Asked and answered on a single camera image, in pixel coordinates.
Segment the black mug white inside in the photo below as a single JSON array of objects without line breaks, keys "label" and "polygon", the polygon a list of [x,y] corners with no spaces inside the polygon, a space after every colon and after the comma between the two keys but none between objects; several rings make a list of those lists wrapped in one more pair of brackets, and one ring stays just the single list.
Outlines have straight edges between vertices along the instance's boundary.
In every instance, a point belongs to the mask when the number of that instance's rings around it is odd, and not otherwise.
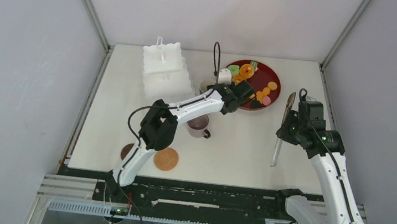
[{"label": "black mug white inside", "polygon": [[213,78],[207,78],[201,81],[199,86],[199,94],[206,93],[212,86],[216,84],[216,80]]}]

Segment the white tiered dessert stand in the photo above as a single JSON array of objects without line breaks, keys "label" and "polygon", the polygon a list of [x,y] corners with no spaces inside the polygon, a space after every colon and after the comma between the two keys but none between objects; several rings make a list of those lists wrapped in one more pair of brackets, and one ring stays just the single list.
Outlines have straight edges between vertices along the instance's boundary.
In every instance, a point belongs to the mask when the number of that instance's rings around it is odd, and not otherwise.
[{"label": "white tiered dessert stand", "polygon": [[146,99],[162,99],[167,103],[194,97],[192,77],[188,71],[181,44],[163,43],[143,47],[143,90]]}]

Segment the metal tongs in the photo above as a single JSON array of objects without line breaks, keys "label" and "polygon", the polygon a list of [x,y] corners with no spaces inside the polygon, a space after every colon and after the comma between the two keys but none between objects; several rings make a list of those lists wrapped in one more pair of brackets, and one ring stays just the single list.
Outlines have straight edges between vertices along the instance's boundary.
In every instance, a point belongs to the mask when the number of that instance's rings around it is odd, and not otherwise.
[{"label": "metal tongs", "polygon": [[[286,118],[288,117],[288,113],[292,110],[292,106],[293,103],[295,101],[295,97],[296,97],[296,92],[293,92],[292,94],[289,95],[287,101],[286,101],[286,106],[285,106],[285,111],[283,114],[283,119],[281,122],[281,125],[284,124],[284,122],[286,121]],[[273,152],[273,156],[271,159],[271,163],[270,163],[270,167],[276,167],[278,164],[278,158],[279,158],[279,154],[282,148],[282,139],[280,138],[280,136],[277,133],[277,137],[276,137],[276,143],[275,143],[275,147],[274,147],[274,152]]]}]

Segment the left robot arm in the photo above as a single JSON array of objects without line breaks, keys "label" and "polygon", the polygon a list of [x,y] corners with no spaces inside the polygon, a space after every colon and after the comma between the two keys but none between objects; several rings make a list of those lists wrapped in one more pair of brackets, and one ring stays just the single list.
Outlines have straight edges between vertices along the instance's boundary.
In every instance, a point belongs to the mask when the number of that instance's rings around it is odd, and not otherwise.
[{"label": "left robot arm", "polygon": [[132,116],[142,110],[147,113],[140,122],[138,132],[132,131],[137,139],[135,144],[106,178],[108,196],[114,202],[129,199],[128,186],[134,182],[140,169],[155,152],[172,144],[181,124],[206,114],[233,113],[253,94],[254,89],[245,80],[238,84],[220,83],[212,86],[206,93],[185,101],[167,104],[160,99],[150,106],[134,110]]}]

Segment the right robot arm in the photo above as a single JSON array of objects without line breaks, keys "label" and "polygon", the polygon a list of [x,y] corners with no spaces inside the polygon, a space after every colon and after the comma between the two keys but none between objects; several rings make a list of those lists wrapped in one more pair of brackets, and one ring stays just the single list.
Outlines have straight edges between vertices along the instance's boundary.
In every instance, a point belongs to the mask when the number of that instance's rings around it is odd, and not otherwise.
[{"label": "right robot arm", "polygon": [[340,133],[327,130],[323,104],[300,100],[294,111],[294,101],[292,94],[276,135],[307,153],[321,185],[327,217],[313,209],[299,189],[280,190],[281,199],[275,202],[274,213],[282,219],[292,217],[298,224],[365,224],[350,186]]}]

